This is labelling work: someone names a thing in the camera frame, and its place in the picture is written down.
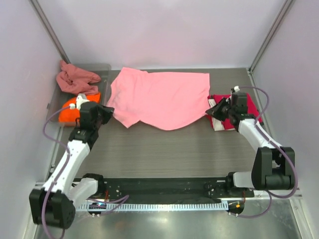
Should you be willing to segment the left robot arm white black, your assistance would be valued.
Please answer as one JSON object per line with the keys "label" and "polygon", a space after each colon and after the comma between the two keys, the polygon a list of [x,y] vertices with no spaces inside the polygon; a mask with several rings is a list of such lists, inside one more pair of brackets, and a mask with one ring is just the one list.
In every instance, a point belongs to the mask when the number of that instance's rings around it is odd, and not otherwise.
{"label": "left robot arm white black", "polygon": [[29,195],[33,222],[60,229],[70,228],[76,208],[90,196],[100,199],[106,193],[101,176],[83,178],[75,187],[72,183],[99,137],[99,128],[108,123],[114,112],[112,107],[89,100],[70,104],[67,109],[78,110],[80,116],[68,143],[61,144],[65,152],[48,180]]}

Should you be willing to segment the orange t shirt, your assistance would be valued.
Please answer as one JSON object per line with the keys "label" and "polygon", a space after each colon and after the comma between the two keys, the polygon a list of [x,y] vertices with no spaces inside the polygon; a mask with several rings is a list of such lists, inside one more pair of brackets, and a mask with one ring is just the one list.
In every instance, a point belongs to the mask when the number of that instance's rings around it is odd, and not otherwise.
{"label": "orange t shirt", "polygon": [[[89,101],[93,101],[96,103],[100,103],[101,93],[98,92],[95,95],[86,95],[86,98]],[[76,104],[76,97],[69,99],[64,105],[63,108],[68,107],[70,104]],[[58,117],[58,121],[61,123],[71,123],[75,122],[75,120],[80,117],[80,113],[78,109],[66,109],[63,110]]]}

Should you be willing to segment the white striped folded t shirt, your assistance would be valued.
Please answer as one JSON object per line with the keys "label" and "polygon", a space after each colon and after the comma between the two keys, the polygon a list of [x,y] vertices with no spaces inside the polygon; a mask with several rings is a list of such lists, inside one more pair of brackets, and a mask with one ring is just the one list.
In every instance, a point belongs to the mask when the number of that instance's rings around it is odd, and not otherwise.
{"label": "white striped folded t shirt", "polygon": [[[217,100],[215,98],[208,99],[208,103],[210,107],[212,108],[217,104]],[[229,119],[226,119],[225,121],[220,121],[212,117],[208,117],[210,120],[210,124],[214,131],[230,131],[235,130],[234,126],[230,123]]]}

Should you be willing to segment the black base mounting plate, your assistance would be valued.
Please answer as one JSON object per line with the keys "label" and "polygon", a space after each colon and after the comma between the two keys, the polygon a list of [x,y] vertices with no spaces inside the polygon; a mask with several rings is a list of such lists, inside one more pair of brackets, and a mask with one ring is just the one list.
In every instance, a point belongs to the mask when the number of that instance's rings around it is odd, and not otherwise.
{"label": "black base mounting plate", "polygon": [[186,199],[253,198],[248,188],[236,188],[227,177],[102,178],[102,196],[109,199],[129,195],[132,203],[174,203]]}

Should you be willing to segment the clear grey plastic bin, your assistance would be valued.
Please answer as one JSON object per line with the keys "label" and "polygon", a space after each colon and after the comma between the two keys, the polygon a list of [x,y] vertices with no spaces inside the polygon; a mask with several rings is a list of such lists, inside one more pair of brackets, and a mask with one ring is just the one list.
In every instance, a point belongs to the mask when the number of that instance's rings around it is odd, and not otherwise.
{"label": "clear grey plastic bin", "polygon": [[[99,92],[101,93],[100,96],[100,104],[105,105],[107,100],[111,95],[110,83],[109,83],[109,75],[111,72],[111,66],[109,64],[99,63],[99,64],[78,64],[77,67],[93,72],[101,77],[101,81],[98,83],[94,83],[93,85],[98,86]],[[75,98],[76,95],[71,93],[66,93],[61,91],[58,84],[56,84],[53,97],[51,102],[47,105],[47,116],[46,120],[48,120],[56,111],[63,108],[63,106],[72,98]],[[60,122],[59,121],[59,114],[55,115],[50,120],[51,123],[55,123],[59,126],[66,126],[66,127],[74,127],[76,125],[75,120],[70,122]]]}

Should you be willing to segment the aluminium frame post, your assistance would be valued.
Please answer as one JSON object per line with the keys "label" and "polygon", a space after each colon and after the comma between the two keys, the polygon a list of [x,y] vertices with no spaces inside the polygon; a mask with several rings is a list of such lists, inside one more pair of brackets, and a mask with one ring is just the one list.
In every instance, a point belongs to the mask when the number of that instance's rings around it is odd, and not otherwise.
{"label": "aluminium frame post", "polygon": [[284,19],[288,15],[290,9],[294,5],[295,0],[285,0],[283,5],[281,6],[278,14],[275,17],[274,22],[272,23],[261,47],[259,48],[251,66],[247,69],[248,74],[252,75],[255,68],[257,67],[258,63],[260,62],[261,58],[263,57],[264,53],[266,52],[267,48],[269,47],[270,43],[272,42],[273,38],[275,37],[277,31],[279,30],[280,26],[284,22]]}
{"label": "aluminium frame post", "polygon": [[38,0],[29,0],[31,6],[33,7],[35,13],[37,14],[38,18],[40,19],[45,31],[49,35],[50,39],[53,42],[53,45],[55,46],[56,50],[58,51],[60,57],[62,60],[64,60],[66,63],[70,63],[69,57],[67,56],[60,40],[58,39],[58,36],[56,35],[52,25],[50,24],[44,10],[42,9],[40,3]]}

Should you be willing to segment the light pink t shirt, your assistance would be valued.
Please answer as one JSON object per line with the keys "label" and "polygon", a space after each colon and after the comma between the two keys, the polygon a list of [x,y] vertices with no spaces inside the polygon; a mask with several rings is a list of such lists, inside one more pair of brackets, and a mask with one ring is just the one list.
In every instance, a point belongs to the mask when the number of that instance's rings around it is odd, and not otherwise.
{"label": "light pink t shirt", "polygon": [[126,128],[143,122],[162,130],[183,128],[209,108],[208,73],[155,72],[124,67],[111,83],[107,106]]}

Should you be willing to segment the dusty rose crumpled t shirt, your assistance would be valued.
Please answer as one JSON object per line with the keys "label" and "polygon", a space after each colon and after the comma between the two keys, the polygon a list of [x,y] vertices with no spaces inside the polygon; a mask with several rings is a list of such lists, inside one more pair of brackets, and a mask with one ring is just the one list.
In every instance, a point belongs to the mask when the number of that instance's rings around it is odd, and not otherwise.
{"label": "dusty rose crumpled t shirt", "polygon": [[64,60],[60,60],[61,71],[56,76],[56,82],[61,91],[74,95],[96,95],[101,77],[93,72],[78,68]]}

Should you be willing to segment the left aluminium frame post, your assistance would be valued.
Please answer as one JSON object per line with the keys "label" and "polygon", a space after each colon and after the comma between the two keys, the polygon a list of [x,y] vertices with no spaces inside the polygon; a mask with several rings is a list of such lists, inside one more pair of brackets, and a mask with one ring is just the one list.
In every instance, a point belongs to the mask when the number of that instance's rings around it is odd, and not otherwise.
{"label": "left aluminium frame post", "polygon": [[50,24],[44,10],[42,9],[40,3],[38,0],[29,0],[31,6],[33,7],[35,13],[37,14],[38,18],[40,19],[45,31],[49,35],[50,39],[53,42],[53,45],[55,46],[56,50],[58,51],[60,57],[62,60],[64,60],[66,63],[70,63],[69,57],[67,56],[60,40],[58,39],[58,36],[56,35],[52,25]]}

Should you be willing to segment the magenta folded t shirt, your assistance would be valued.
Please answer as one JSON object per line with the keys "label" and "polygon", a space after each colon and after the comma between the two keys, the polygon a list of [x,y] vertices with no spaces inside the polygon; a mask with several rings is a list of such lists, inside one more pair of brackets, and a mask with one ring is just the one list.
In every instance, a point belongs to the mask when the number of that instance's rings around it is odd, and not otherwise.
{"label": "magenta folded t shirt", "polygon": [[[247,93],[247,105],[248,105],[248,113],[253,114],[255,117],[259,115],[259,111],[257,110],[257,107],[255,106],[254,102],[252,101],[250,95]],[[207,97],[207,100],[210,98],[215,98],[217,100],[217,103],[219,103],[223,98],[230,98],[230,95],[209,95]]]}

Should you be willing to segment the right aluminium frame post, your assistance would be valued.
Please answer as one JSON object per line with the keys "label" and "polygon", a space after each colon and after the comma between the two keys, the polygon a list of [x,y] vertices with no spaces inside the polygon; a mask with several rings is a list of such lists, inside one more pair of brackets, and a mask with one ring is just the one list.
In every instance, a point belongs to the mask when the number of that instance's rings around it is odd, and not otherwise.
{"label": "right aluminium frame post", "polygon": [[263,57],[264,53],[266,52],[267,48],[269,47],[270,43],[272,42],[273,38],[275,37],[277,31],[279,30],[280,26],[284,22],[284,19],[288,15],[290,9],[294,5],[295,0],[285,0],[283,5],[281,6],[278,14],[275,17],[274,22],[272,23],[261,47],[259,48],[251,66],[247,69],[248,74],[252,75],[255,68],[257,67],[258,63],[260,62],[261,58]]}

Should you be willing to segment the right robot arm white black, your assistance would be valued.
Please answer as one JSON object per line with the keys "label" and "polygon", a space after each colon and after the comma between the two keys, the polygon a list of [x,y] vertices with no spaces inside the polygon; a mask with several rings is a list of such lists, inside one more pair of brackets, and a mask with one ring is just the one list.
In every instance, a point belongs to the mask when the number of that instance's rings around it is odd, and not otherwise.
{"label": "right robot arm white black", "polygon": [[226,194],[238,196],[243,188],[256,190],[296,189],[295,152],[275,142],[248,112],[247,93],[236,92],[221,99],[206,114],[219,121],[228,120],[246,138],[256,152],[251,171],[229,173],[231,181],[224,185]]}

